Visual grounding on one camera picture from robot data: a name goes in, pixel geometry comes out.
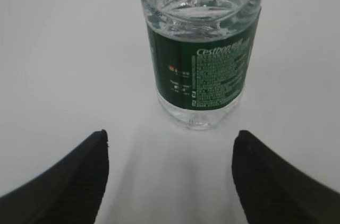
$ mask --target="bottle base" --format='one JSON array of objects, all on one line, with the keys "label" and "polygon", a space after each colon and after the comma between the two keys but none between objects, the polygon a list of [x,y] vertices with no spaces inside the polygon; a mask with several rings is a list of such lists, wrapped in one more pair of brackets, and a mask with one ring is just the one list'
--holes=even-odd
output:
[{"label": "bottle base", "polygon": [[217,110],[195,111],[186,110],[170,104],[157,92],[160,105],[182,127],[190,130],[208,130],[216,126],[240,102],[241,92],[229,105]]}]

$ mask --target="clear plastic bottle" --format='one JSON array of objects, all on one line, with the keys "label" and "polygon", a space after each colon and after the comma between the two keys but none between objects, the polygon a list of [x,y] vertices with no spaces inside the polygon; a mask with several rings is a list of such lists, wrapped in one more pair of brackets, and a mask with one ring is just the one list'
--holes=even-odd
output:
[{"label": "clear plastic bottle", "polygon": [[205,130],[239,102],[261,0],[141,0],[158,98],[180,124]]}]

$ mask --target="white background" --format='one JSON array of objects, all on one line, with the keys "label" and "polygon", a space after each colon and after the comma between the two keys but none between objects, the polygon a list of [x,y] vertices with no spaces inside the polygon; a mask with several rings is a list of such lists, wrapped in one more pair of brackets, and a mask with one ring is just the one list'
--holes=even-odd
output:
[{"label": "white background", "polygon": [[98,223],[244,223],[239,130],[340,192],[339,14],[340,0],[263,0],[241,105],[189,132],[157,103],[139,0],[0,0],[0,195],[102,128]]}]

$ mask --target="black object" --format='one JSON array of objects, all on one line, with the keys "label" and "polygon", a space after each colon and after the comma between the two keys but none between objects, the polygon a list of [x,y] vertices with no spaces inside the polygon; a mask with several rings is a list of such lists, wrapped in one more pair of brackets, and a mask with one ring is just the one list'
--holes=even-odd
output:
[{"label": "black object", "polygon": [[1,224],[93,224],[108,172],[105,131],[93,133],[48,171],[0,198]]},{"label": "black object", "polygon": [[339,224],[340,194],[241,131],[232,172],[249,224]]}]

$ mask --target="green label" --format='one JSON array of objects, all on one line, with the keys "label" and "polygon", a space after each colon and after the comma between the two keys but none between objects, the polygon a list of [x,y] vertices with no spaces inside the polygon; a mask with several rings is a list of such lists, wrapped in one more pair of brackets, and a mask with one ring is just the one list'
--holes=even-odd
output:
[{"label": "green label", "polygon": [[181,42],[148,27],[161,96],[188,110],[215,110],[243,90],[258,18],[243,32],[215,42]]}]

